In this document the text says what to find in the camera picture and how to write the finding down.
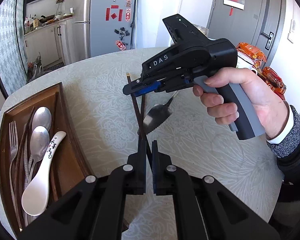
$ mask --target refrigerator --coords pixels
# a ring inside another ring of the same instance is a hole
[[[136,0],[74,0],[78,60],[131,49]]]

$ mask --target kitchen cabinet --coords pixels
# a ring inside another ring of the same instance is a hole
[[[59,59],[54,27],[46,27],[25,36],[25,47],[28,62],[35,61],[39,52],[43,67]]]
[[[69,53],[69,45],[67,39],[67,26],[58,25],[57,33],[58,33],[60,48],[62,49],[63,62],[65,65],[69,65],[71,64],[71,57]]]
[[[69,65],[77,62],[73,44],[72,19],[59,23],[56,31],[64,64]]]

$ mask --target metal bolt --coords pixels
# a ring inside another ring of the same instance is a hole
[[[174,166],[174,165],[168,165],[167,166],[167,171],[176,171],[177,170],[177,167]]]
[[[96,181],[96,177],[93,176],[93,175],[89,175],[86,177],[86,182],[88,183],[92,183],[92,182],[95,182]]]
[[[124,171],[132,171],[133,170],[133,166],[130,164],[126,164],[123,166],[123,170]]]
[[[214,178],[212,176],[205,176],[204,181],[210,184],[214,182]]]

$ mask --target finger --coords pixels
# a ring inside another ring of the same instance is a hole
[[[192,88],[192,92],[196,97],[200,97],[203,94],[203,89],[198,85],[194,85]]]
[[[218,106],[223,104],[224,101],[221,95],[214,93],[203,93],[200,100],[206,107]]]
[[[244,84],[255,80],[258,76],[248,68],[221,68],[212,77],[207,78],[204,83],[210,87],[223,87],[229,83]]]
[[[224,117],[217,117],[215,120],[217,124],[227,125],[237,120],[238,117],[239,117],[239,112],[235,112],[234,114],[230,114]]]
[[[218,106],[208,107],[208,115],[213,117],[225,117],[230,114],[234,114],[238,111],[238,107],[235,103],[226,103]]]

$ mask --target gray knit sleeve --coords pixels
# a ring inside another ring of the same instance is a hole
[[[293,127],[287,136],[279,144],[268,143],[268,147],[278,157],[283,158],[291,154],[300,143],[300,115],[296,109],[291,106],[293,112]]]

